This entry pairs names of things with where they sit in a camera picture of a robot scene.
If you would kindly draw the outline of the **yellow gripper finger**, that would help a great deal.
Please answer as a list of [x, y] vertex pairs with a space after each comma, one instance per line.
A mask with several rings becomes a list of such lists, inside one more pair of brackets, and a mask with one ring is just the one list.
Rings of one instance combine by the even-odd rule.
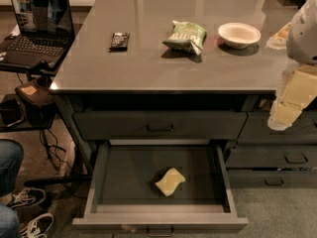
[[291, 23], [285, 24], [277, 33], [270, 37], [266, 42], [266, 46], [275, 50], [284, 50], [286, 48], [290, 25]]
[[300, 64], [293, 71], [285, 71], [275, 96], [269, 112], [270, 123], [291, 126], [317, 97], [317, 67]]

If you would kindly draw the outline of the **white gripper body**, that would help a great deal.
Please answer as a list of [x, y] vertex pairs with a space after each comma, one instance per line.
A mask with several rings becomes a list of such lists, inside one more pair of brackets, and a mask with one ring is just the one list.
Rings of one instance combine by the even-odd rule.
[[292, 18], [286, 51], [299, 63], [317, 64], [317, 0], [307, 0]]

